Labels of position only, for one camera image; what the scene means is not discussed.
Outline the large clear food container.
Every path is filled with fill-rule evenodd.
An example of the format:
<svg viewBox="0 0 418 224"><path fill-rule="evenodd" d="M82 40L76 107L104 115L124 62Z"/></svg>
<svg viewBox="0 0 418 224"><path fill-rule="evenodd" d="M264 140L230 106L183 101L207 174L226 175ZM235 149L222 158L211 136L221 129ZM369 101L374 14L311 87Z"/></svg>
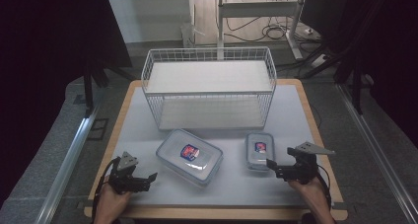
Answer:
<svg viewBox="0 0 418 224"><path fill-rule="evenodd" d="M156 151L164 165L202 187L219 170L223 155L220 148L183 129L173 130Z"/></svg>

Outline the white power strip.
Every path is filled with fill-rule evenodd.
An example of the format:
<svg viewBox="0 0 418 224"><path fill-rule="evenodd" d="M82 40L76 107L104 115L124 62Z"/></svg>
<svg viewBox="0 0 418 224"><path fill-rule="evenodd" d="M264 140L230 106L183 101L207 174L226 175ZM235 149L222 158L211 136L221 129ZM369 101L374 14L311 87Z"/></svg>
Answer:
<svg viewBox="0 0 418 224"><path fill-rule="evenodd" d="M317 68L321 64L323 64L328 59L328 56L325 54L321 54L317 59L312 62L312 68Z"/></svg>

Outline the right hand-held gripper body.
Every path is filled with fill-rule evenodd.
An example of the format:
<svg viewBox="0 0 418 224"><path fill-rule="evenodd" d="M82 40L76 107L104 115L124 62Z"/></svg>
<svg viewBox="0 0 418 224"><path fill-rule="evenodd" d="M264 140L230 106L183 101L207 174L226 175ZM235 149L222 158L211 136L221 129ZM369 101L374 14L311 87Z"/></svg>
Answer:
<svg viewBox="0 0 418 224"><path fill-rule="evenodd" d="M299 181L302 185L307 184L318 174L317 155L334 155L335 152L325 149L310 142L304 142L295 147L297 156L296 163L292 166L280 166L281 172L276 173L277 178L284 181Z"/></svg>

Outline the white metal desk frame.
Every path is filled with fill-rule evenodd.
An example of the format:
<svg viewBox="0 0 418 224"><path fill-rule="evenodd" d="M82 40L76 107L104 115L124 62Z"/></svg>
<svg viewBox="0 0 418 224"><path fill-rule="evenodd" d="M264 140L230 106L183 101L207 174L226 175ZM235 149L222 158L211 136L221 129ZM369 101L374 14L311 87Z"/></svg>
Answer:
<svg viewBox="0 0 418 224"><path fill-rule="evenodd" d="M294 58L302 60L303 56L296 44L296 27L300 20L305 0L287 2L249 2L249 3L228 3L218 0L218 39L217 46L224 46L224 19L225 18L251 18L251 17L292 17L293 23L285 32Z"/></svg>

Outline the person's right hand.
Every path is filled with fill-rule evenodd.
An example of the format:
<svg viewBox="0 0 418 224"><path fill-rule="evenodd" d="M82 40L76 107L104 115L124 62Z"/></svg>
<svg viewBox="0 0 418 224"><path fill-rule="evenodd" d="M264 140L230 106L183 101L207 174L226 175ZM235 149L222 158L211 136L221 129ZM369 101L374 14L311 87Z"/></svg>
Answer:
<svg viewBox="0 0 418 224"><path fill-rule="evenodd" d="M288 184L302 197L313 214L322 216L329 214L324 189L317 178L312 179L305 185L298 181L288 181Z"/></svg>

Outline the black curtain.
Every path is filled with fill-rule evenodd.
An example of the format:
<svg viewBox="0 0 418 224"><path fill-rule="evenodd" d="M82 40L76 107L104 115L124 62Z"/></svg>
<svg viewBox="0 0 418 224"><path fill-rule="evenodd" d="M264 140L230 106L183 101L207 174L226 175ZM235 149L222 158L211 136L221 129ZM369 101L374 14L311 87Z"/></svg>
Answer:
<svg viewBox="0 0 418 224"><path fill-rule="evenodd" d="M418 147L418 0L306 0L301 20L354 69L371 77L378 105Z"/></svg>
<svg viewBox="0 0 418 224"><path fill-rule="evenodd" d="M67 85L131 61L109 0L0 0L0 205L53 125Z"/></svg>

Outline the white wire two-tier rack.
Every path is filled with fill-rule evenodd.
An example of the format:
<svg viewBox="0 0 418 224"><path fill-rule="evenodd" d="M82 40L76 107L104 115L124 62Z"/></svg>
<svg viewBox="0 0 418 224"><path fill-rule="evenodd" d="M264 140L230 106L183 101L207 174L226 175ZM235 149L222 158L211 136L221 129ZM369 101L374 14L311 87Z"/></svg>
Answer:
<svg viewBox="0 0 418 224"><path fill-rule="evenodd" d="M160 129L262 128L276 88L267 47L148 52L142 89Z"/></svg>

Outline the small clear food container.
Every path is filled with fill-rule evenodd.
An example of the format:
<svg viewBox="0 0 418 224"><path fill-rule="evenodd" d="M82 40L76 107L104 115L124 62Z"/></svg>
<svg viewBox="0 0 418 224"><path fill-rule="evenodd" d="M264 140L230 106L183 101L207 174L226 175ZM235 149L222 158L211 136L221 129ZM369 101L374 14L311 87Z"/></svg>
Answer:
<svg viewBox="0 0 418 224"><path fill-rule="evenodd" d="M244 142L247 167L256 171L268 171L267 160L275 159L273 136L264 132L252 132L246 136Z"/></svg>

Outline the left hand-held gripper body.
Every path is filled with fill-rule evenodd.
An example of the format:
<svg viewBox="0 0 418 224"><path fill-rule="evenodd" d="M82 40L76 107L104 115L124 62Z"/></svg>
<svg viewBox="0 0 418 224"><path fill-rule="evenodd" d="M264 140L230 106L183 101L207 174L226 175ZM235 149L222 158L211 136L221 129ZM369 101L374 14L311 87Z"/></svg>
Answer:
<svg viewBox="0 0 418 224"><path fill-rule="evenodd" d="M123 194L127 191L134 192L133 185L135 183L148 183L147 179L133 177L137 164L137 159L126 151L120 157L115 158L115 163L108 178L108 184L118 194Z"/></svg>

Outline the person's left hand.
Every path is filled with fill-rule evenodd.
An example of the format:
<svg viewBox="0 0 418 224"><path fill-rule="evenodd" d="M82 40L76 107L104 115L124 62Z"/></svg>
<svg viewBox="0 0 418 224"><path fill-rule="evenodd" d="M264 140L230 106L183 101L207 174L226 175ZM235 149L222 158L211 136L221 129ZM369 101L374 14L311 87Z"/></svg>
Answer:
<svg viewBox="0 0 418 224"><path fill-rule="evenodd" d="M112 220L118 218L125 210L131 195L130 191L118 194L106 179L100 191L100 200L97 204L95 218L107 217Z"/></svg>

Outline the black metal stand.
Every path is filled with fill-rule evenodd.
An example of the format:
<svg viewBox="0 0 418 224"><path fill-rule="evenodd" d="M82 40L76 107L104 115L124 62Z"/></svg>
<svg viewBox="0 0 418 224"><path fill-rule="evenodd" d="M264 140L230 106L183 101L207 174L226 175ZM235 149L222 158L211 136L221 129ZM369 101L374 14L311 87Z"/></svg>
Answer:
<svg viewBox="0 0 418 224"><path fill-rule="evenodd" d="M360 57L357 55L357 50L353 46L348 46L346 49L325 60L318 67L311 71L298 76L298 79L309 79L323 70L339 64L337 70L333 75L333 80L337 84L343 84L347 81L349 76L352 76L352 94L351 104L358 114L362 114L361 109L361 89L362 89L362 75L361 65L359 63Z"/></svg>
<svg viewBox="0 0 418 224"><path fill-rule="evenodd" d="M108 86L109 80L105 74L102 66L87 60L84 67L84 92L86 102L86 117L89 117L95 108L93 97L93 83L96 83L100 88Z"/></svg>

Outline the aluminium rail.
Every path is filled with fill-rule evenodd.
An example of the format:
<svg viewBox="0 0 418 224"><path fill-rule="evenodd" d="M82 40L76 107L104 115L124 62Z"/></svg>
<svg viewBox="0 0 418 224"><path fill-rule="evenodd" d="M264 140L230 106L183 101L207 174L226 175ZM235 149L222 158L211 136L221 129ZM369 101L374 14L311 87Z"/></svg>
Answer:
<svg viewBox="0 0 418 224"><path fill-rule="evenodd" d="M89 131L93 125L97 113L98 109L90 110L90 114L86 115L82 119L72 140L72 143L67 151L67 154L60 166L60 169L35 219L35 224L51 223L59 202L75 169L76 163L87 140Z"/></svg>
<svg viewBox="0 0 418 224"><path fill-rule="evenodd" d="M386 154L384 153L380 143L376 136L371 131L365 118L358 113L355 107L352 105L352 97L347 89L337 84L336 89L344 101L344 104L352 116L356 126L358 127L363 139L366 142L369 150L372 153L379 169L381 170L383 177L388 184L391 192L393 193L400 209L407 219L408 224L418 224L418 207L413 201L410 193L407 191L404 183L396 173L395 169L389 162Z"/></svg>

